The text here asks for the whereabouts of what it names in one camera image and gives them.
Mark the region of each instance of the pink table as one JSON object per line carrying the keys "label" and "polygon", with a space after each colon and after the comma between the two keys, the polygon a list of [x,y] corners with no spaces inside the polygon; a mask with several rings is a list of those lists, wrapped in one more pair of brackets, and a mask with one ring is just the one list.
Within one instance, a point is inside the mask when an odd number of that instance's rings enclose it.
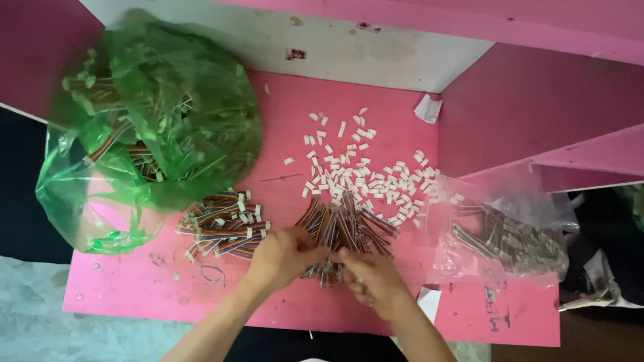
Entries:
{"label": "pink table", "polygon": [[[265,142],[257,165],[237,188],[252,190],[252,201],[262,205],[263,218],[275,228],[294,224],[309,203],[301,197],[303,184],[310,178],[310,162],[305,157],[310,147],[304,145],[302,135],[324,129],[328,132],[325,140],[333,148],[354,143],[350,135],[357,125],[351,116],[362,107],[369,108],[367,127],[378,131],[370,147],[362,151],[373,160],[371,169],[397,160],[414,162],[416,149],[424,151],[430,165],[437,163],[438,128],[413,115],[421,93],[264,72],[252,72],[251,81],[260,102]],[[270,95],[264,92],[264,84],[269,85]],[[308,117],[320,111],[329,117],[324,128]],[[342,139],[336,137],[340,120],[346,121]],[[296,161],[285,166],[283,160],[288,157]],[[192,244],[191,237],[175,233],[180,217],[168,219],[153,241],[131,254],[75,252],[63,310],[193,322],[203,318],[241,280],[248,262],[209,255],[189,263],[183,253]],[[402,228],[393,247],[395,262],[412,291],[418,293],[433,264],[432,243],[421,240],[436,240],[437,233],[419,237],[409,222]],[[217,266],[225,278],[204,265]],[[447,285],[440,289],[435,324],[448,340],[559,345],[556,287],[541,290],[526,281],[508,280],[507,285],[492,290],[493,295],[486,295],[483,281],[455,283],[451,291]],[[321,289],[314,280],[296,280],[275,293],[248,325],[391,335],[388,326],[355,302],[343,285]]]}

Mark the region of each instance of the plastic bag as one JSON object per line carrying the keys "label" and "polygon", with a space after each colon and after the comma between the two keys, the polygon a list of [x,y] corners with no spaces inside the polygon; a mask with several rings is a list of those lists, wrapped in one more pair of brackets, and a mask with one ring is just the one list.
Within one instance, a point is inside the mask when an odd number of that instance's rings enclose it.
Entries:
{"label": "plastic bag", "polygon": [[75,249],[119,254],[243,178],[261,122],[243,66],[205,37],[131,25],[88,55],[55,99],[36,196]]}
{"label": "plastic bag", "polygon": [[495,187],[440,176],[437,189],[444,211],[428,282],[531,278],[549,287],[565,278],[563,233],[578,230],[565,194],[541,193],[520,173]]}

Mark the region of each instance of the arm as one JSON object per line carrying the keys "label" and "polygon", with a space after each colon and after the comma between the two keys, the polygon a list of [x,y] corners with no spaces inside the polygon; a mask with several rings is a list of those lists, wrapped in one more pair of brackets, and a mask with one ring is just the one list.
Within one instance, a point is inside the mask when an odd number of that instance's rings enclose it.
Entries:
{"label": "arm", "polygon": [[355,298],[391,323],[410,362],[456,362],[439,331],[416,304],[391,259],[340,250],[345,280]]}
{"label": "arm", "polygon": [[302,227],[269,234],[255,253],[248,273],[223,302],[188,332],[162,362],[220,362],[252,313],[275,291],[287,287],[310,265],[331,255],[314,247]]}

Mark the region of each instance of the gray floor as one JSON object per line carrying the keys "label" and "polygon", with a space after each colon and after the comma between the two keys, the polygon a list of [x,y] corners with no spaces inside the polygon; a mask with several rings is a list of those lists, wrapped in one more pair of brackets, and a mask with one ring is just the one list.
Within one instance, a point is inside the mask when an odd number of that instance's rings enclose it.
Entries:
{"label": "gray floor", "polygon": [[[0,361],[156,361],[190,323],[61,311],[69,265],[0,257]],[[451,342],[461,362],[490,361],[490,347]]]}

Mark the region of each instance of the hand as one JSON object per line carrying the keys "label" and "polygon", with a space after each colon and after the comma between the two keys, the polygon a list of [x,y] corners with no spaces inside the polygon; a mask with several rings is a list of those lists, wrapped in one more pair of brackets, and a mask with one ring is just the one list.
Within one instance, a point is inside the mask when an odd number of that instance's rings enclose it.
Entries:
{"label": "hand", "polygon": [[331,249],[315,247],[304,227],[289,227],[270,233],[257,246],[245,279],[261,290],[273,293],[288,287],[308,267],[329,257]]}
{"label": "hand", "polygon": [[344,280],[355,298],[372,307],[383,320],[393,322],[398,312],[416,307],[407,284],[388,257],[342,248],[340,258],[345,264]]}

